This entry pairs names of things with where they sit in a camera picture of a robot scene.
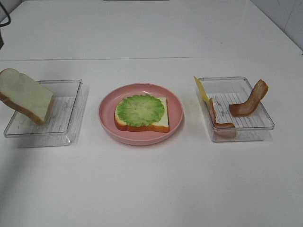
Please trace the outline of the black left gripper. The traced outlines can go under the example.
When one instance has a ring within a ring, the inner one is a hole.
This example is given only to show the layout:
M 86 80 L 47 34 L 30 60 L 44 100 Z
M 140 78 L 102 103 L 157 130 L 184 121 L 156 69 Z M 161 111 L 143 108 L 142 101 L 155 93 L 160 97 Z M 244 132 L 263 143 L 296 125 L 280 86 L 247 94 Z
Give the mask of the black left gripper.
M 3 46 L 4 46 L 4 41 L 3 41 L 2 33 L 1 33 L 1 30 L 0 30 L 0 49 L 2 49 Z

